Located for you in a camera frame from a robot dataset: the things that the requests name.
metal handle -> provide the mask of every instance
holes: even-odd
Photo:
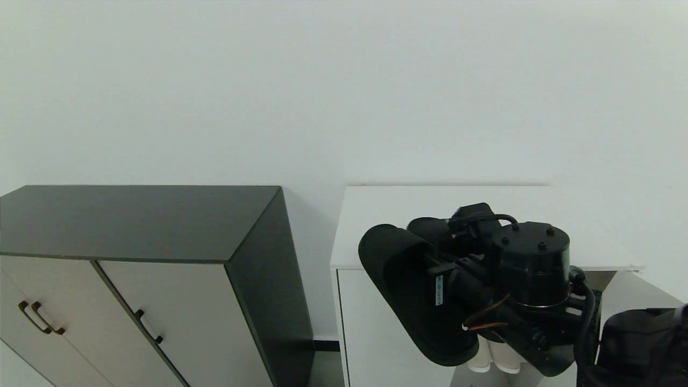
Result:
[[[58,335],[64,335],[64,334],[65,334],[65,329],[64,329],[64,328],[55,329],[55,328],[52,327],[52,325],[48,324],[47,321],[45,321],[45,319],[43,318],[43,316],[39,313],[39,308],[40,308],[40,307],[41,307],[41,303],[38,302],[38,301],[36,301],[36,302],[34,302],[33,304],[31,304],[31,310],[34,311],[34,313],[36,313],[36,315],[39,317],[39,319],[41,319],[41,321],[42,321],[45,325],[47,325],[47,327],[48,327],[51,331],[57,333]]]
[[[151,331],[146,327],[146,324],[143,323],[143,320],[141,320],[141,317],[143,317],[142,309],[137,310],[136,313],[134,313],[133,315],[141,323],[141,325],[143,325],[143,330],[146,331],[146,333],[148,333],[148,336],[150,336],[153,341],[155,341],[158,344],[162,343],[162,336],[157,336],[153,338]]]
[[[27,306],[29,306],[29,303],[28,303],[28,302],[26,302],[26,301],[19,302],[19,310],[20,310],[22,313],[24,313],[24,315],[26,316],[26,318],[29,319],[29,321],[31,321],[31,324],[33,324],[33,325],[36,327],[36,329],[38,329],[39,331],[45,333],[46,335],[49,335],[50,332],[52,332],[52,329],[51,329],[50,327],[49,327],[49,328],[43,329],[43,328],[41,328],[38,324],[36,324],[36,322],[34,321],[34,319],[32,319],[32,318],[28,315],[28,313],[26,313],[26,307],[27,307]]]

cabinet door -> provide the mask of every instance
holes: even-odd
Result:
[[[191,387],[272,386],[222,265],[99,265]]]
[[[2,269],[115,387],[181,386],[90,262],[3,257]]]
[[[40,332],[22,314],[19,303],[26,301],[31,304],[36,300],[24,295],[4,271],[0,271],[0,288],[0,337],[17,355],[56,387],[112,387],[64,337]],[[26,308],[26,311],[41,328],[45,328],[31,308]]]

black cable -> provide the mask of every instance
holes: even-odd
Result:
[[[474,215],[474,216],[467,216],[465,218],[449,218],[447,220],[447,224],[449,224],[450,227],[455,227],[455,226],[464,226],[468,223],[472,222],[487,222],[489,220],[507,220],[511,223],[518,223],[516,218],[514,218],[511,215],[506,215],[505,213],[491,213],[490,215]]]
[[[578,332],[578,338],[576,338],[576,343],[573,346],[573,358],[578,366],[578,371],[587,377],[596,387],[611,387],[609,384],[601,381],[599,377],[592,372],[588,363],[588,332],[590,330],[592,318],[595,314],[596,302],[595,294],[592,292],[592,289],[584,283],[580,284],[580,286],[585,293],[585,308],[583,310],[581,330]]]

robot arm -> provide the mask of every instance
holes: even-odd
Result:
[[[437,364],[469,361],[481,335],[507,343],[547,377],[575,361],[580,386],[688,386],[688,307],[619,313],[598,343],[602,294],[570,265],[569,244],[551,224],[519,223],[480,203],[448,219],[415,219],[407,229],[372,227],[358,252],[416,346]]]

sticker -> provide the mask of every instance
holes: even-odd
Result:
[[[435,306],[444,304],[444,276],[435,277]]]

